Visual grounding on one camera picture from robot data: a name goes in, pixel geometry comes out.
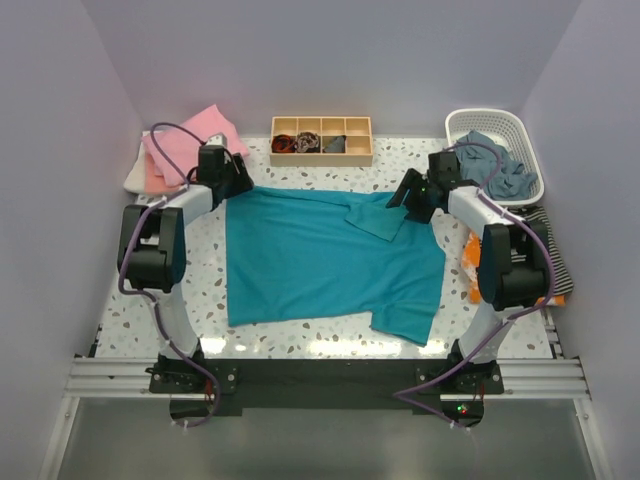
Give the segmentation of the pink folded t shirt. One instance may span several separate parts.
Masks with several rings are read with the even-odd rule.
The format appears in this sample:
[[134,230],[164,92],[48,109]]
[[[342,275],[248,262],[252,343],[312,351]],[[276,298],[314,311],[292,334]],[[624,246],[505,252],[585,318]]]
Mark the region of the pink folded t shirt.
[[154,136],[148,133],[142,138],[146,153],[155,164],[155,173],[164,178],[168,187],[177,187],[184,183],[182,176],[160,153],[160,147],[170,160],[186,175],[198,163],[198,149],[201,141],[207,142],[216,135],[221,135],[223,145],[232,153],[244,158],[249,155],[247,146],[241,140],[235,125],[229,121],[216,105],[202,110],[181,124],[192,135],[175,127],[164,126],[155,130]]

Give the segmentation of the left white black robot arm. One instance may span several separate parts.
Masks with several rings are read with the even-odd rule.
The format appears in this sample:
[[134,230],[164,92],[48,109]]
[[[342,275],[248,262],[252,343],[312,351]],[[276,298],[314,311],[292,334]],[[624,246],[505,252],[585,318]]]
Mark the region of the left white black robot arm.
[[149,205],[123,211],[117,258],[118,289],[148,301],[159,340],[155,382],[203,391],[208,401],[218,380],[206,367],[198,335],[189,320],[182,283],[187,268],[186,227],[223,201],[253,189],[244,159],[226,147],[204,144],[186,183]]

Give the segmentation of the teal t shirt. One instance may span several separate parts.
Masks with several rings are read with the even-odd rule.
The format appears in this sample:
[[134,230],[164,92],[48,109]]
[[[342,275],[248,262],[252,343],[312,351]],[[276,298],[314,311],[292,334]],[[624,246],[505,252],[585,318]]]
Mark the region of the teal t shirt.
[[427,343],[445,260],[431,224],[388,192],[256,187],[226,203],[228,322],[368,312],[371,329]]

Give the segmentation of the orange white tie-dye shirt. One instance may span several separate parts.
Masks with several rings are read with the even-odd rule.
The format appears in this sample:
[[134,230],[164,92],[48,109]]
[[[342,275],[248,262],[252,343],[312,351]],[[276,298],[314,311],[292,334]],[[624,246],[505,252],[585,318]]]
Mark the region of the orange white tie-dye shirt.
[[[480,264],[481,243],[479,237],[471,232],[463,249],[460,265],[469,279],[469,297],[473,304],[481,301],[476,269]],[[553,297],[550,306],[564,307],[568,296]]]

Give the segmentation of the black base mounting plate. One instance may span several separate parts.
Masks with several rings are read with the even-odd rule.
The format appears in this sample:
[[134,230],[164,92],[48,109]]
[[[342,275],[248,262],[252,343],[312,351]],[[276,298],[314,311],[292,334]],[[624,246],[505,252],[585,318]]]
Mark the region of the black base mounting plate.
[[171,396],[173,419],[240,416],[247,409],[395,410],[397,391],[416,388],[429,407],[454,419],[479,420],[483,395],[505,388],[496,362],[467,364],[431,385],[454,360],[416,359],[202,359],[193,368],[160,357],[148,367],[151,393]]

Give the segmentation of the black white striped shirt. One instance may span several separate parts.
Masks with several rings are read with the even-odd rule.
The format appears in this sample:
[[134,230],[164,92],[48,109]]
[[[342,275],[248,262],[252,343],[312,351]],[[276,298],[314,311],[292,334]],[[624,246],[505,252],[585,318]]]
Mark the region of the black white striped shirt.
[[546,210],[542,206],[529,205],[510,208],[509,211],[513,215],[522,217],[529,223],[541,222],[545,225],[548,234],[548,252],[552,260],[555,275],[554,297],[568,296],[571,294],[574,290],[574,282],[556,244],[551,222]]

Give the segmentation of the dark grey folded cloth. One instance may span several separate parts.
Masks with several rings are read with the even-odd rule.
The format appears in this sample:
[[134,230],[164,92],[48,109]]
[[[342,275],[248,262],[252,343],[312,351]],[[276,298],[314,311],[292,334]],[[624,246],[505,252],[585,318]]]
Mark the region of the dark grey folded cloth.
[[344,154],[346,152],[346,136],[323,136],[322,152],[324,154]]

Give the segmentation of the grey blue t shirt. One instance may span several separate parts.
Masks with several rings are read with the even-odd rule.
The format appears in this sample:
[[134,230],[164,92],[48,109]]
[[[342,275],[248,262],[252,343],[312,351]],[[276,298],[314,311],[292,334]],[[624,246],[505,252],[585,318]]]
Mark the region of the grey blue t shirt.
[[456,141],[456,155],[462,178],[484,186],[494,201],[522,201],[537,180],[522,162],[491,138],[475,130]]

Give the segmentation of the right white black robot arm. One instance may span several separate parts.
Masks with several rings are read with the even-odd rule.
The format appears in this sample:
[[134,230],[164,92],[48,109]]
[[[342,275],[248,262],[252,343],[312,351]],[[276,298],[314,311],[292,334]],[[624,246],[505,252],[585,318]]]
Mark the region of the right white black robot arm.
[[481,302],[466,332],[454,342],[445,371],[394,394],[403,401],[441,384],[466,393],[481,379],[491,378],[497,372],[499,347],[508,330],[517,319],[543,308],[555,289],[544,223],[510,213],[477,182],[464,179],[452,147],[428,159],[425,173],[414,168],[406,171],[387,206],[403,206],[408,220],[423,224],[440,209],[480,238],[476,278]]

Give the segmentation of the aluminium extrusion rail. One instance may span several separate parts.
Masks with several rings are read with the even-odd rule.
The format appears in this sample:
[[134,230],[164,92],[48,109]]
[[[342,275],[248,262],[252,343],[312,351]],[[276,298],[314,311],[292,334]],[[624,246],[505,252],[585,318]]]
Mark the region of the aluminium extrusion rail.
[[[66,397],[137,398],[151,395],[150,359],[78,358],[64,387]],[[504,359],[499,362],[509,400],[585,400],[591,397],[579,360]]]

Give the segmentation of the white plastic laundry basket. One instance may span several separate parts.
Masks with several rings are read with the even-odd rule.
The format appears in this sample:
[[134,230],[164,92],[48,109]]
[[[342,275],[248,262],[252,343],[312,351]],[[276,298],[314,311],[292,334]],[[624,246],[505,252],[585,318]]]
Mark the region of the white plastic laundry basket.
[[521,207],[539,201],[544,194],[544,180],[523,122],[511,112],[494,108],[465,108],[449,113],[444,122],[449,144],[460,140],[471,131],[490,138],[504,147],[510,157],[523,164],[525,173],[534,173],[532,184],[524,191],[522,199],[498,200],[508,207]]

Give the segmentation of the white folded t shirt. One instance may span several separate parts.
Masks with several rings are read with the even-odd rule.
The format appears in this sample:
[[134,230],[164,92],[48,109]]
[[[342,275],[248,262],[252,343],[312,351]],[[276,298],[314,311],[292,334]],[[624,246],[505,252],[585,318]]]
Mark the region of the white folded t shirt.
[[143,145],[140,145],[137,158],[123,183],[124,190],[131,194],[144,195],[146,193],[146,173],[146,150]]

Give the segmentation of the wooden compartment organizer box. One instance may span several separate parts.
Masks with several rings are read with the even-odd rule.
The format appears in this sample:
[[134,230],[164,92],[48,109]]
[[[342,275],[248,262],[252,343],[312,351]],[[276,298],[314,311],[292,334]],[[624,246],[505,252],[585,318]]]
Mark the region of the wooden compartment organizer box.
[[[321,139],[319,153],[296,152],[296,136],[315,132]],[[344,154],[324,154],[323,136],[346,136]],[[270,161],[278,167],[371,167],[373,134],[370,117],[274,116],[271,120]]]

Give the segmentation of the salmon folded t shirt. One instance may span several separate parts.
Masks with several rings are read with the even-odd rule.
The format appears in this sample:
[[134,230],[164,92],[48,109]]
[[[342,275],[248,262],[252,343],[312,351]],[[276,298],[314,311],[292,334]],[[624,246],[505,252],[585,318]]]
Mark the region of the salmon folded t shirt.
[[156,174],[155,163],[146,158],[144,161],[144,190],[148,196],[165,195],[176,192],[184,187],[183,184],[169,186],[163,175]]

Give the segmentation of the brown patterned scrunchie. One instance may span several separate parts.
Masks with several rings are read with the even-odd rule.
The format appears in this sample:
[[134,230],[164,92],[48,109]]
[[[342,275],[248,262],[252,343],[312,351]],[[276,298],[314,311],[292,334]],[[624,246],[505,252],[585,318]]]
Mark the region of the brown patterned scrunchie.
[[321,151],[320,136],[311,131],[302,131],[296,136],[295,150],[299,154],[319,153]]

